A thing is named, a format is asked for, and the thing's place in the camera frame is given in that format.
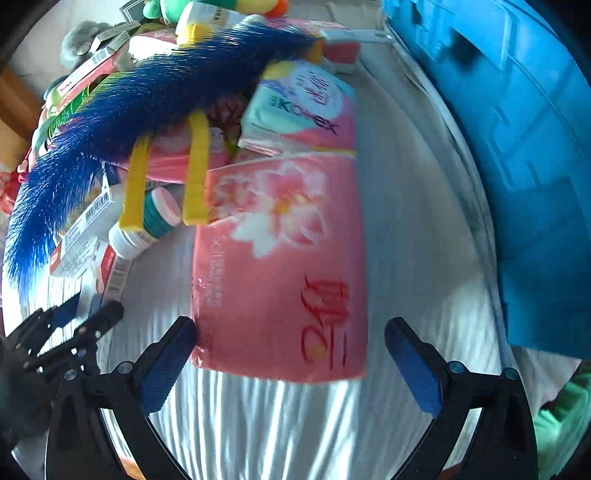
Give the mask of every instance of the screw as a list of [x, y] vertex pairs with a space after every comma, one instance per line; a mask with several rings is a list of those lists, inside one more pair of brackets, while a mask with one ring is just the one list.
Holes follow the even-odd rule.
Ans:
[[123, 362], [122, 364], [119, 364], [119, 366], [117, 367], [117, 371], [121, 374], [121, 375], [125, 375], [128, 374], [129, 372], [131, 372], [134, 368], [133, 363], [131, 362]]
[[76, 375], [78, 375], [78, 373], [76, 372], [76, 370], [71, 369], [71, 370], [68, 370], [66, 372], [66, 374], [64, 375], [64, 378], [66, 380], [70, 381], [70, 380], [74, 380], [76, 378]]
[[505, 368], [503, 370], [503, 374], [510, 380], [517, 380], [519, 378], [519, 373], [517, 373], [517, 370], [515, 370], [515, 368]]
[[464, 372], [464, 370], [466, 370], [466, 367], [464, 367], [464, 364], [461, 362], [449, 362], [447, 364], [447, 367], [449, 369], [449, 371], [453, 374], [461, 374]]

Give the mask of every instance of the blue fluffy duster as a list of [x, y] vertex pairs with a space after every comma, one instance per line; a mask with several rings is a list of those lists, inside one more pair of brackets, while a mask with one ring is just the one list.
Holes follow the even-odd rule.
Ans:
[[273, 60], [301, 55], [314, 39], [300, 30], [252, 24], [148, 60], [77, 112], [21, 187], [8, 228], [5, 268], [21, 294], [55, 247], [55, 233], [105, 164], [129, 158], [138, 137], [175, 125], [194, 109], [251, 87]]

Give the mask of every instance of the blue gripper pad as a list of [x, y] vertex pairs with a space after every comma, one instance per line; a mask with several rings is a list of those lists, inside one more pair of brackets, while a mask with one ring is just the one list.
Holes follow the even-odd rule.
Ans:
[[182, 321], [181, 328], [154, 361], [139, 387], [141, 411], [146, 416], [160, 411], [197, 343], [193, 321], [187, 317], [179, 321]]
[[59, 307], [53, 310], [53, 320], [51, 326], [54, 328], [64, 328], [74, 318], [76, 318], [76, 311], [78, 310], [78, 302], [80, 301], [80, 292], [74, 295], [69, 300], [66, 300]]
[[411, 341], [393, 321], [385, 330], [386, 347], [419, 408], [434, 418], [443, 407], [441, 382], [431, 372]]

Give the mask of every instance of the white and pink flower graphic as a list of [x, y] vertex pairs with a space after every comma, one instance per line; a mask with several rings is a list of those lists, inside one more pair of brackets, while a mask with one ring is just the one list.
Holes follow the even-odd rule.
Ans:
[[277, 171], [257, 171], [252, 180], [222, 177], [214, 187], [212, 218], [232, 217], [232, 238], [251, 242], [255, 258], [269, 255], [282, 242], [315, 245], [326, 233], [318, 208], [325, 188], [322, 172], [305, 171], [292, 162]]

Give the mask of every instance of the yellow clip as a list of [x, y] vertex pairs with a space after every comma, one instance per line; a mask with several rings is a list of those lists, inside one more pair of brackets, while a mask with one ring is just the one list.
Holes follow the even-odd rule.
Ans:
[[191, 147], [185, 179], [183, 222], [185, 225], [198, 225], [207, 223], [205, 174], [209, 159], [209, 124], [201, 110], [191, 113], [188, 120], [191, 128]]
[[151, 151], [152, 140], [146, 136], [139, 137], [131, 151], [123, 211], [119, 217], [119, 227], [127, 232], [141, 230], [144, 226], [144, 194]]

